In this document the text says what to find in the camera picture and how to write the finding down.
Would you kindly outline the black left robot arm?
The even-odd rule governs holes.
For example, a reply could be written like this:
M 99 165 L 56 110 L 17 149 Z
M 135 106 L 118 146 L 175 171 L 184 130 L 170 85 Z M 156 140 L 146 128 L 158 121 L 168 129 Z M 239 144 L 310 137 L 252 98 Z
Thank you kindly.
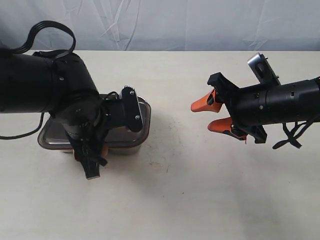
M 1 114 L 49 113 L 61 124 L 85 177 L 100 177 L 104 143 L 97 128 L 103 100 L 83 60 L 75 53 L 55 59 L 52 52 L 0 56 Z

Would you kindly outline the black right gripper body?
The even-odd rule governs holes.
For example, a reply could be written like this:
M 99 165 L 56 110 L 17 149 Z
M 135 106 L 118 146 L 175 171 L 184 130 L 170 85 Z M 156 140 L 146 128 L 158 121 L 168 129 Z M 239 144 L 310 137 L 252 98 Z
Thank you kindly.
M 242 88 L 228 80 L 221 72 L 210 75 L 207 84 L 216 91 L 216 101 L 226 107 L 228 117 L 232 118 L 233 123 L 247 133 L 247 137 L 253 137 L 256 144 L 264 144 L 267 133 L 257 118 L 260 100 L 258 91 L 243 92 Z

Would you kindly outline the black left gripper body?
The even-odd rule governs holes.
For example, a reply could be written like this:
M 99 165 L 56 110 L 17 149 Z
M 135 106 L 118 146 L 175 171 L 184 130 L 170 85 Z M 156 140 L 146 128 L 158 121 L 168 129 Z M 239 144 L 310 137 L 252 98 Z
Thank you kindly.
M 107 130 L 100 130 L 104 120 L 100 100 L 80 100 L 62 111 L 62 126 L 73 149 L 74 159 L 80 162 L 88 180 L 100 177 L 100 166 L 108 161 L 102 155 Z

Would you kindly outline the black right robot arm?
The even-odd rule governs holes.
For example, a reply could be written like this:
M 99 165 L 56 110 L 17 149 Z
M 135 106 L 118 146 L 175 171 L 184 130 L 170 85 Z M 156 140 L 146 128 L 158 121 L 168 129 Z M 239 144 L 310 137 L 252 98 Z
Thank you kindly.
M 282 124 L 286 139 L 272 148 L 285 144 L 296 148 L 298 138 L 314 123 L 320 121 L 320 79 L 301 80 L 288 84 L 272 81 L 238 87 L 220 72 L 212 74 L 207 84 L 213 89 L 193 102 L 192 112 L 218 113 L 226 107 L 229 117 L 216 119 L 207 126 L 214 133 L 246 141 L 252 136 L 256 144 L 267 140 L 265 125 Z

